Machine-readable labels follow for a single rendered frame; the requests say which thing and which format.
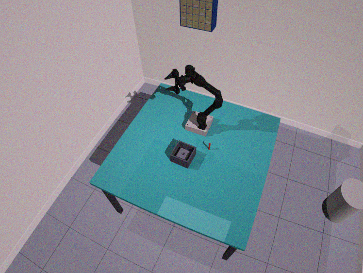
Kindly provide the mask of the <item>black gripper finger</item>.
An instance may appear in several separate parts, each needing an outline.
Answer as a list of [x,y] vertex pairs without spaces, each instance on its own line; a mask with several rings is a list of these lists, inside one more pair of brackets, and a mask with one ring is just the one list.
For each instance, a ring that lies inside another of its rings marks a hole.
[[166,88],[165,90],[168,90],[168,91],[174,91],[174,92],[176,93],[176,90],[175,90],[174,86],[171,86],[171,87],[169,87],[169,88]]
[[168,76],[166,76],[165,80],[171,79],[171,78],[175,78],[175,74],[173,73],[173,71],[171,71],[171,73]]

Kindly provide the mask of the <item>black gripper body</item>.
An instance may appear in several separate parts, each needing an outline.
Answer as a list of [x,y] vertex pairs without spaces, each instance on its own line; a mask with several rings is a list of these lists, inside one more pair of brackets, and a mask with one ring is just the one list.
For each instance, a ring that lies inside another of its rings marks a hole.
[[178,70],[173,69],[172,71],[175,74],[175,86],[174,86],[174,88],[176,90],[176,94],[179,94],[180,93],[180,89],[178,87],[178,86],[180,86],[180,80],[179,79],[184,79],[184,84],[187,83],[187,79],[186,79],[186,76],[183,76],[183,75],[181,75],[181,77],[179,77]]

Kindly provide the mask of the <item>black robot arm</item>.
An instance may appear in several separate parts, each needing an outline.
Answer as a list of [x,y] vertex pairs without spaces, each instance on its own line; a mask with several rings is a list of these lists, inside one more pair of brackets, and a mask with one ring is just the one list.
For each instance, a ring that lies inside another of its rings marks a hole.
[[[212,93],[213,95],[215,95],[215,100],[213,102],[213,104],[208,107],[204,112],[199,112],[198,116],[197,116],[197,122],[199,124],[198,128],[205,130],[205,128],[207,127],[206,124],[206,119],[207,116],[212,113],[216,108],[221,108],[222,107],[222,103],[223,103],[223,98],[221,95],[221,91],[216,89],[214,86],[210,85],[209,83],[207,83],[205,81],[205,79],[198,74],[195,71],[195,68],[192,65],[186,65],[185,67],[185,76],[187,79],[187,83],[191,82],[192,84],[194,83],[197,86],[203,87],[204,89],[208,90],[210,93]],[[182,91],[186,90],[186,87],[184,87],[184,79],[179,79],[180,80],[180,89]]]

